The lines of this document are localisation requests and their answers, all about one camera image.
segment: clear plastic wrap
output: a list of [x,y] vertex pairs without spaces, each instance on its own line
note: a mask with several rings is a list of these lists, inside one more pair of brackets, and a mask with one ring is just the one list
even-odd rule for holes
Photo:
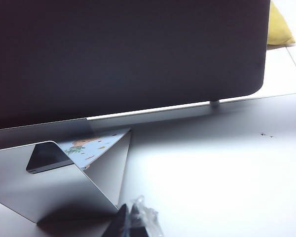
[[152,208],[145,207],[144,196],[133,200],[130,212],[130,229],[145,227],[149,237],[164,237],[158,222],[158,212]]

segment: yellow cushion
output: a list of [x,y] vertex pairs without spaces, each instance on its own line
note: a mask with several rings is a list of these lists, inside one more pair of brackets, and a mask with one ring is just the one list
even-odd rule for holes
[[287,43],[295,43],[295,40],[284,17],[271,1],[267,44],[281,45]]

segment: white desk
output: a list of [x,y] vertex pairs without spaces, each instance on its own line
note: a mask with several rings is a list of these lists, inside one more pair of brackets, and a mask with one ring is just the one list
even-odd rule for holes
[[[296,237],[296,94],[194,109],[201,116],[132,126],[120,203],[145,195],[166,237]],[[56,236],[0,205],[2,231]]]

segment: black device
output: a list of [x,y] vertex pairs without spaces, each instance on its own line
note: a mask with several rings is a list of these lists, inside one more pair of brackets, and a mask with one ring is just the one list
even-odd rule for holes
[[35,144],[26,171],[31,174],[73,164],[54,142]]
[[269,0],[0,0],[0,129],[245,96]]

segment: cartoon drawing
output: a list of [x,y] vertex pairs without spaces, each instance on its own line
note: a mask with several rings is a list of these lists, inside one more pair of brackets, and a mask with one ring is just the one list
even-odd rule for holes
[[85,138],[85,139],[80,139],[80,140],[76,140],[73,141],[73,146],[70,147],[68,150],[64,150],[64,152],[67,155],[70,155],[72,153],[80,153],[82,151],[82,149],[85,149],[85,147],[83,146],[84,144],[88,143],[88,142],[92,142],[94,140],[99,139],[100,137],[92,137],[92,138]]

